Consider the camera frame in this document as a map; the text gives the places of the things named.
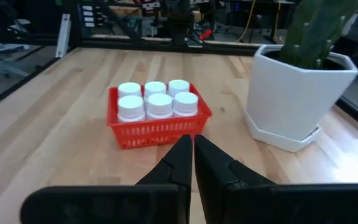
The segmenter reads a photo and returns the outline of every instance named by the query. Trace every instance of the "red object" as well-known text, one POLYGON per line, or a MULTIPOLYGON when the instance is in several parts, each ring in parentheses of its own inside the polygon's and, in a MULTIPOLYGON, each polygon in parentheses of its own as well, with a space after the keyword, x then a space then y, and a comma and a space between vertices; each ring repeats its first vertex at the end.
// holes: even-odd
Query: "red object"
POLYGON ((133 123, 118 123, 118 89, 109 89, 107 124, 123 149, 175 143, 184 134, 201 134, 212 112, 193 84, 190 92, 198 96, 198 114, 187 118, 169 118, 133 123))
POLYGON ((201 35, 200 40, 204 40, 205 38, 209 37, 212 34, 212 30, 208 29, 204 32, 204 34, 201 35))

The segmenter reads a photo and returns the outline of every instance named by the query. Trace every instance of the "yellow cable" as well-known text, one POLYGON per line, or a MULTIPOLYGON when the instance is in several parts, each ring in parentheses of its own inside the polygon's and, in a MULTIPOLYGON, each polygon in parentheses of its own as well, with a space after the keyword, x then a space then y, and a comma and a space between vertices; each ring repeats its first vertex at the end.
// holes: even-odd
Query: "yellow cable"
POLYGON ((278 15, 280 14, 280 9, 281 9, 281 3, 278 3, 278 11, 277 11, 277 16, 276 16, 276 23, 274 25, 274 41, 276 41, 277 43, 282 43, 283 40, 277 40, 277 24, 278 24, 278 15))
POLYGON ((251 10, 249 11, 249 17, 248 17, 248 22, 247 22, 246 28, 244 29, 244 31, 243 31, 241 37, 238 38, 238 40, 236 40, 235 42, 238 42, 238 41, 242 40, 242 38, 243 38, 244 35, 246 34, 247 29, 248 29, 248 26, 249 26, 249 22, 251 21, 252 11, 254 10, 255 2, 256 2, 256 0, 253 0, 253 1, 252 1, 252 6, 251 6, 251 10))

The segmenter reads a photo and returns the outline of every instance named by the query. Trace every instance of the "desk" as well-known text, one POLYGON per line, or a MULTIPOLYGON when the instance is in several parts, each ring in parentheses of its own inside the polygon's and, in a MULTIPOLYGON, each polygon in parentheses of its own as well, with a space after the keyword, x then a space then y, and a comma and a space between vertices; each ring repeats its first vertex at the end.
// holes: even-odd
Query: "desk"
MULTIPOLYGON (((119 16, 142 16, 142 10, 138 7, 128 7, 128 6, 110 6, 110 9, 113 10, 119 16)), ((201 21, 201 13, 199 11, 193 11, 195 22, 201 21)))
MULTIPOLYGON (((0 224, 18 224, 48 185, 132 185, 171 145, 119 149, 106 126, 107 89, 122 82, 194 83, 214 115, 203 134, 278 183, 358 182, 358 124, 337 107, 317 143, 296 154, 257 142, 242 120, 252 58, 76 49, 0 102, 0 224)), ((193 176, 191 223, 204 223, 193 176)))

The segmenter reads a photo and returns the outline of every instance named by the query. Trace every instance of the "red basket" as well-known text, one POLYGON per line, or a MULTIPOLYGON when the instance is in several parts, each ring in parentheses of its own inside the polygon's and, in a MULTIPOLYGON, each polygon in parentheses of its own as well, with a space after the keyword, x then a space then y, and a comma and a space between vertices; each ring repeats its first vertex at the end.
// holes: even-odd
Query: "red basket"
POLYGON ((212 112, 193 84, 190 84, 190 92, 196 94, 199 99, 196 116, 118 123, 118 88, 110 88, 107 123, 114 132, 118 144, 123 149, 155 146, 175 143, 184 134, 201 134, 212 112))

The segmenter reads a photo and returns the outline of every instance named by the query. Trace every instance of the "equipment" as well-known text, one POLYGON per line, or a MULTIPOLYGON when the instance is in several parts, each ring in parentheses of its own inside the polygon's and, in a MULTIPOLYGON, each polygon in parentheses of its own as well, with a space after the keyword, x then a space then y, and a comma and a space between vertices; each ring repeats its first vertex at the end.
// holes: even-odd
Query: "equipment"
MULTIPOLYGON (((192 153, 185 135, 135 186, 39 190, 21 222, 189 224, 192 153)), ((358 184, 277 185, 200 135, 195 169, 207 224, 358 223, 358 184)))
POLYGON ((192 157, 183 136, 135 186, 41 189, 23 203, 21 222, 189 224, 192 157))

